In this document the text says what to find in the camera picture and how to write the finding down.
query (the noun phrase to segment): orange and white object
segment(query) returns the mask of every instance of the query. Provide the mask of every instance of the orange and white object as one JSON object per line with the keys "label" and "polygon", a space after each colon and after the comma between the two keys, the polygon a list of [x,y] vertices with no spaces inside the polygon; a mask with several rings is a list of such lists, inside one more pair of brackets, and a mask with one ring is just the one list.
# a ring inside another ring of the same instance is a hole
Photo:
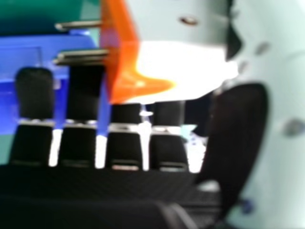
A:
{"label": "orange and white object", "polygon": [[110,102],[195,99],[236,77],[226,10],[226,0],[102,0]]}

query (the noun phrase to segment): orange edge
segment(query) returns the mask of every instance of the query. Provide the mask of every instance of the orange edge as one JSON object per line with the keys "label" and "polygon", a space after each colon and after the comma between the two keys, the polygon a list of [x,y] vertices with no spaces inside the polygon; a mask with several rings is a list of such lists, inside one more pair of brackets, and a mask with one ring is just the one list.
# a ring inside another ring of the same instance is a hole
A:
{"label": "orange edge", "polygon": [[137,72],[140,41],[124,0],[102,0],[102,15],[101,45],[109,50],[104,62],[110,102],[121,104],[173,88],[174,82],[148,78]]}

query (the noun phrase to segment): orange plastic part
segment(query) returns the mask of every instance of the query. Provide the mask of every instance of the orange plastic part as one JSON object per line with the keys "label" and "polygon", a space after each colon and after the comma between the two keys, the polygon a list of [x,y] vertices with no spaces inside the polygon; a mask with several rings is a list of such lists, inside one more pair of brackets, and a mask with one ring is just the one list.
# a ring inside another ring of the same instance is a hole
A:
{"label": "orange plastic part", "polygon": [[174,83],[151,79],[136,70],[139,39],[124,0],[102,0],[101,47],[109,50],[104,59],[110,103],[167,91]]}

